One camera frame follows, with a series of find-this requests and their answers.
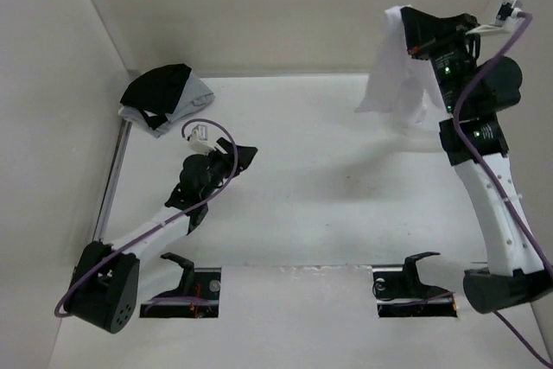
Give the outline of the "white tank top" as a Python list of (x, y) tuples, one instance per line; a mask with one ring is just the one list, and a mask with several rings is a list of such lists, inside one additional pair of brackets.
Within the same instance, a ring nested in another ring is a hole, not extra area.
[(385, 11), (384, 40), (356, 113), (377, 113), (406, 129), (436, 130), (447, 118), (433, 68), (407, 53), (401, 6)]

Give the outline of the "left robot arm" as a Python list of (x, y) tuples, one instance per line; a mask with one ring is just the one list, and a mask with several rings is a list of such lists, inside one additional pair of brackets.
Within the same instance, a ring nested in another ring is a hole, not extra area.
[(195, 231), (208, 202), (247, 170), (258, 149), (221, 137), (211, 147), (198, 143), (183, 163), (179, 181), (163, 208), (127, 236), (92, 241), (81, 253), (59, 317), (74, 316), (110, 334), (120, 332), (133, 313), (152, 317), (214, 317), (219, 293), (210, 289), (218, 271), (199, 271), (168, 246)]

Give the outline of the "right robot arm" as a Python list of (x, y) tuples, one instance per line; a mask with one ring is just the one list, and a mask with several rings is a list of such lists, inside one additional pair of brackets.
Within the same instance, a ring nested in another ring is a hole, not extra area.
[(400, 13), (408, 55), (432, 66), (447, 113), (439, 123), (441, 145), (471, 200), (486, 247), (487, 266), (464, 272), (465, 297), (481, 314), (534, 302), (552, 291), (552, 266), (527, 226), (497, 117), (521, 99), (523, 73), (506, 52), (531, 18), (504, 0), (494, 29), (516, 19), (521, 24), (479, 64), (485, 30), (474, 16), (440, 18), (410, 6)]

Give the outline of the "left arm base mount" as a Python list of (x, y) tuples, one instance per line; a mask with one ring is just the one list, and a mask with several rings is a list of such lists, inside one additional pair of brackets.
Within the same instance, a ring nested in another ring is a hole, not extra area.
[(216, 319), (222, 269), (198, 267), (172, 252), (141, 274), (137, 295), (143, 319)]

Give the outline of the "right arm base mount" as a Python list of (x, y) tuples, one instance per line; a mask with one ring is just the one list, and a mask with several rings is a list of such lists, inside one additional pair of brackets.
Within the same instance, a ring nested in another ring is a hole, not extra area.
[(410, 255), (401, 264), (372, 267), (372, 294), (379, 318), (457, 317), (451, 291), (421, 281), (417, 262), (438, 256), (426, 251)]

